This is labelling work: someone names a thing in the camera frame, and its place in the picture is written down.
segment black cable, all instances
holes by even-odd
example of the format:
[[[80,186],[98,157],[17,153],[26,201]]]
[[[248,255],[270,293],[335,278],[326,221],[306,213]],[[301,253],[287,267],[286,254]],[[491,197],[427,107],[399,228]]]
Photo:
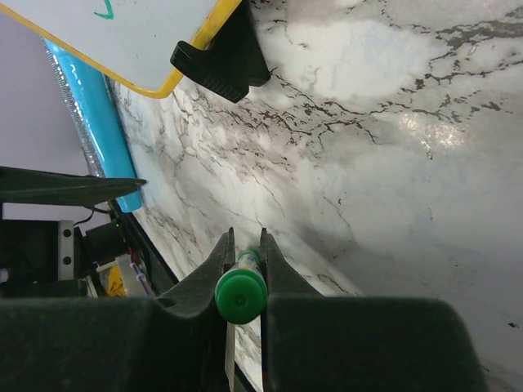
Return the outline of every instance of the black cable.
[[[109,214],[110,213],[107,210],[102,210],[101,208],[97,208],[97,207],[84,207],[84,208],[86,208],[87,210],[94,211],[94,212],[99,212],[100,214]]]
[[[78,225],[81,225],[82,223],[86,223],[86,222],[90,221],[92,219],[93,215],[95,215],[94,208],[91,209],[91,215],[88,218],[86,218],[84,220],[79,220],[78,222],[75,222],[73,226],[78,226]]]

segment whiteboard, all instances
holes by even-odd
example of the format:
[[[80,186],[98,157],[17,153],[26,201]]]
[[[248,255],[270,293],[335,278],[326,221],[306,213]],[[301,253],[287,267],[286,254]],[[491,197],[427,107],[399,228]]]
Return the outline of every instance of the whiteboard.
[[[205,48],[241,0],[0,0],[0,11],[145,96],[171,93],[178,41]]]

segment marker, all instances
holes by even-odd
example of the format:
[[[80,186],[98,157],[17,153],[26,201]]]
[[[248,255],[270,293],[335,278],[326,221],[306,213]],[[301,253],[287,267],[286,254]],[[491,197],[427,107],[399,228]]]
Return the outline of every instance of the marker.
[[[267,285],[258,269],[258,255],[253,250],[238,255],[238,262],[223,274],[214,292],[218,311],[233,324],[253,321],[265,309],[267,296]]]

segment green check mark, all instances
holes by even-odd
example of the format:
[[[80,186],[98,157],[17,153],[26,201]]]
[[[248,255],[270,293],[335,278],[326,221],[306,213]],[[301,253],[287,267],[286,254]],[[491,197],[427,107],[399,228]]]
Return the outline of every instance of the green check mark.
[[[111,0],[104,0],[105,7],[107,8],[106,14],[101,14],[100,12],[95,12],[96,16],[104,19],[114,19],[113,6],[111,6]]]

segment blue foam tube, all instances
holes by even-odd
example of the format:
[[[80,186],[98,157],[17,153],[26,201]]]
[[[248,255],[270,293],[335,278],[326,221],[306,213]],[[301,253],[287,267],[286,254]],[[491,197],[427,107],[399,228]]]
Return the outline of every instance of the blue foam tube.
[[[58,59],[73,98],[78,102],[105,177],[136,178],[122,125],[107,93],[103,75],[55,43],[45,41],[49,51]],[[122,196],[117,198],[117,202],[123,212],[133,212],[141,207],[140,193]]]

